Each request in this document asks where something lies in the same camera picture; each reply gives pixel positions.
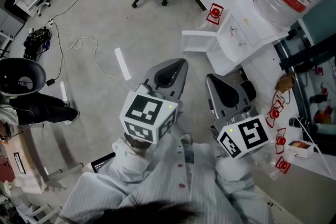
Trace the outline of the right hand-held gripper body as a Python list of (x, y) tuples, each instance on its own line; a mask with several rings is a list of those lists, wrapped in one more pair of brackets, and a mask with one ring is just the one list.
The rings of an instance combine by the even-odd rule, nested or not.
[(257, 93), (249, 80), (236, 84), (210, 73), (206, 76), (205, 89), (215, 116), (211, 132), (228, 156), (238, 159), (270, 143), (268, 125), (253, 104)]

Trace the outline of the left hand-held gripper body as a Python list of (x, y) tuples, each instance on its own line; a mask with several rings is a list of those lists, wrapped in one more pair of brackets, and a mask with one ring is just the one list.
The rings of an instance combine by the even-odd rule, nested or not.
[(151, 67), (137, 89), (129, 91), (120, 113), (129, 144), (158, 144), (176, 123), (187, 71), (184, 58), (164, 61)]

